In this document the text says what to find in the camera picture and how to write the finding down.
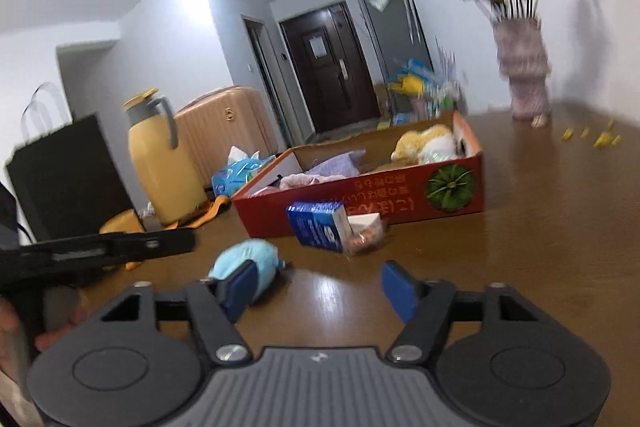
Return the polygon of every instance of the dark brown door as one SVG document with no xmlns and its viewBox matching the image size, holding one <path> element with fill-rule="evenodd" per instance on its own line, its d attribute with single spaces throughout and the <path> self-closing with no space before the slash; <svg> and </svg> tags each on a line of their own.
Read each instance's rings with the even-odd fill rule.
<svg viewBox="0 0 640 427">
<path fill-rule="evenodd" d="M 344 3 L 283 22 L 282 29 L 317 133 L 380 116 Z"/>
</svg>

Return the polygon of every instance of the blue and white box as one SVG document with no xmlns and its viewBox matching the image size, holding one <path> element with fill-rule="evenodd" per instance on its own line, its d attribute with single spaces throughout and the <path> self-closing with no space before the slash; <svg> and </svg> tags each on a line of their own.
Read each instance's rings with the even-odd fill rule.
<svg viewBox="0 0 640 427">
<path fill-rule="evenodd" d="M 302 245 L 343 252 L 353 235 L 342 203 L 294 203 L 287 208 L 293 232 Z"/>
</svg>

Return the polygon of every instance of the human hand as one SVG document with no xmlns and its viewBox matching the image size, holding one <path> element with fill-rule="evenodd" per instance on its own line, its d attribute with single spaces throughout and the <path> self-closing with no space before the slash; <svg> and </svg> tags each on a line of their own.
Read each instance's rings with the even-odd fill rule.
<svg viewBox="0 0 640 427">
<path fill-rule="evenodd" d="M 47 331 L 36 337 L 34 343 L 39 351 L 44 351 L 60 337 L 66 335 L 78 324 L 89 316 L 89 307 L 84 296 L 80 295 L 80 302 L 71 313 L 69 322 L 55 331 Z M 15 380 L 15 367 L 12 360 L 10 346 L 8 345 L 7 333 L 14 333 L 20 327 L 20 318 L 16 314 L 11 303 L 0 299 L 0 371 L 12 380 Z"/>
</svg>

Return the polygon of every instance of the pink vase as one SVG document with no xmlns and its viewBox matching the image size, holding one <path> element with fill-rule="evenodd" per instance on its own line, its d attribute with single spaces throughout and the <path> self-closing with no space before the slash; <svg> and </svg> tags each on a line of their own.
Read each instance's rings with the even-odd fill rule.
<svg viewBox="0 0 640 427">
<path fill-rule="evenodd" d="M 513 118 L 530 120 L 550 112 L 546 76 L 551 72 L 536 19 L 505 19 L 494 24 L 500 73 L 509 79 Z"/>
</svg>

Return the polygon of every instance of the red cardboard box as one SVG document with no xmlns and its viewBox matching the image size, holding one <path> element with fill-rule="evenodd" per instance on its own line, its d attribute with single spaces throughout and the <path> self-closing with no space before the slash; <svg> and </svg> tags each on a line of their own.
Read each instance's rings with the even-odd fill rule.
<svg viewBox="0 0 640 427">
<path fill-rule="evenodd" d="M 409 130 L 448 126 L 466 157 L 441 163 L 372 172 L 390 162 L 396 142 Z M 257 195 L 281 176 L 297 174 L 335 155 L 366 150 L 354 178 Z M 348 215 L 379 212 L 388 223 L 458 216 L 484 210 L 482 148 L 466 120 L 449 113 L 423 121 L 371 131 L 343 140 L 287 150 L 232 198 L 251 237 L 292 235 L 287 207 L 296 201 L 342 201 Z"/>
</svg>

